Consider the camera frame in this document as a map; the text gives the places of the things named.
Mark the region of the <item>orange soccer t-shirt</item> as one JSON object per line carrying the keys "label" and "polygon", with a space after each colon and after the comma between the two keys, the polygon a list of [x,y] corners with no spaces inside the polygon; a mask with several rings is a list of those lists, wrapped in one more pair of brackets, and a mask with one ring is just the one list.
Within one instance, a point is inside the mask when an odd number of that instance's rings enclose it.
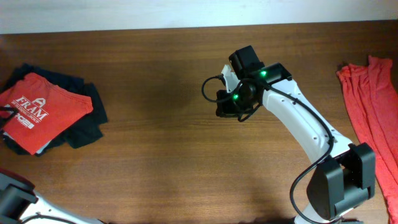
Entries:
{"label": "orange soccer t-shirt", "polygon": [[18,109],[4,131],[31,155],[93,111],[89,96],[69,92],[36,73],[1,93],[1,106]]}

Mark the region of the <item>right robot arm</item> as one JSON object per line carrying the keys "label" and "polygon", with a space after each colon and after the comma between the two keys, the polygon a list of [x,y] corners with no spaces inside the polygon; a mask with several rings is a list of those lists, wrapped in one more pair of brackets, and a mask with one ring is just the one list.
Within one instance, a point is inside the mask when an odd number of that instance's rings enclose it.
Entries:
{"label": "right robot arm", "polygon": [[216,115],[243,122],[259,108],[274,114],[301,145],[311,164],[293,182],[289,197],[308,174],[309,204],[292,223],[347,223],[344,215],[374,196],[376,156],[366,144],[340,134],[306,99],[281,63],[264,65],[252,46],[229,56],[218,78]]}

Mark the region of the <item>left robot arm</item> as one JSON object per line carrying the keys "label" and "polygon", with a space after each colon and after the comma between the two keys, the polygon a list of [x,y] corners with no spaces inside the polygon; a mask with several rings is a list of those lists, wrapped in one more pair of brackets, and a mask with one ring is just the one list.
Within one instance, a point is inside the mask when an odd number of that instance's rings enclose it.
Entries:
{"label": "left robot arm", "polygon": [[1,169],[1,224],[19,223],[103,224],[104,221],[81,217],[50,203],[35,191],[32,182]]}

